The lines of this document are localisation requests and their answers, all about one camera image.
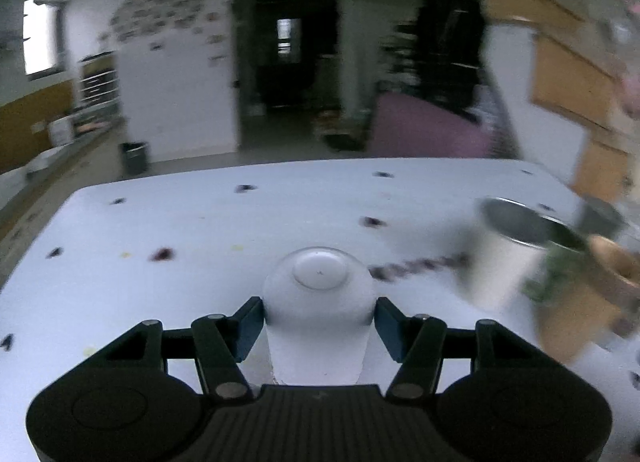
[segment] black trash bin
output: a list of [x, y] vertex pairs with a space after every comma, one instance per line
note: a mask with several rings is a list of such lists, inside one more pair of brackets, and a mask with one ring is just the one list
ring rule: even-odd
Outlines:
[[148, 169], [146, 146], [146, 142], [120, 144], [122, 165], [127, 175], [142, 175]]

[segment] white table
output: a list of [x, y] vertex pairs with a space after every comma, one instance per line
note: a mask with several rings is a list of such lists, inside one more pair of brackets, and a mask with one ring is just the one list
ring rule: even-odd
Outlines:
[[[380, 177], [375, 172], [389, 172]], [[237, 185], [255, 190], [236, 193]], [[543, 169], [484, 159], [358, 159], [294, 162], [195, 171], [99, 185], [77, 191], [55, 214], [0, 293], [0, 460], [37, 460], [24, 427], [31, 399], [95, 349], [139, 321], [188, 327], [209, 313], [231, 314], [276, 262], [313, 245], [336, 247], [366, 265], [465, 251], [475, 202], [488, 195], [545, 204], [572, 221], [578, 198]], [[112, 204], [124, 198], [124, 203]], [[372, 229], [374, 217], [387, 223]], [[63, 254], [47, 259], [56, 247]], [[161, 247], [175, 258], [149, 261]], [[532, 307], [519, 296], [500, 314], [469, 305], [449, 269], [376, 282], [405, 314], [426, 313], [450, 327], [495, 318], [536, 343]], [[241, 368], [253, 384], [271, 382], [264, 333]], [[592, 345], [571, 366], [596, 386], [614, 412], [602, 457], [620, 460], [640, 434], [640, 392], [630, 370], [634, 352], [612, 355]], [[386, 390], [398, 366], [370, 336], [360, 382]], [[468, 370], [445, 362], [439, 389]], [[193, 363], [170, 373], [196, 386]]]

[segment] metal cup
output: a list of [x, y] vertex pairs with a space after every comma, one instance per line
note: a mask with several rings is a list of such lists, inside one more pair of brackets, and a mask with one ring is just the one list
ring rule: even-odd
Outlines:
[[560, 220], [542, 217], [548, 222], [546, 254], [522, 291], [538, 303], [551, 301], [558, 291], [577, 274], [587, 250], [585, 240]]
[[615, 239], [624, 225], [625, 219], [611, 204], [589, 195], [582, 198], [582, 209], [575, 226], [581, 235]]
[[479, 212], [468, 296], [482, 309], [498, 310], [545, 255], [549, 223], [533, 209], [503, 198], [483, 200]]

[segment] window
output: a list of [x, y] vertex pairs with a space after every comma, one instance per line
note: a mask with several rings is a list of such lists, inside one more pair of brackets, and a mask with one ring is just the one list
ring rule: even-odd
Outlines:
[[30, 79], [38, 79], [63, 70], [60, 5], [25, 1], [22, 37], [24, 72]]
[[300, 19], [278, 19], [278, 58], [286, 63], [300, 61]]

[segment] kitchen counter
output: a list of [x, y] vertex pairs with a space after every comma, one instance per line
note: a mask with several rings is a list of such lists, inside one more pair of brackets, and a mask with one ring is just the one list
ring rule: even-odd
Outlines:
[[62, 177], [69, 168], [109, 138], [114, 130], [122, 127], [124, 122], [124, 118], [117, 116], [112, 119], [108, 127], [81, 135], [58, 153], [47, 168], [28, 175], [27, 185], [0, 209], [0, 240], [14, 228], [20, 217], [51, 185]]

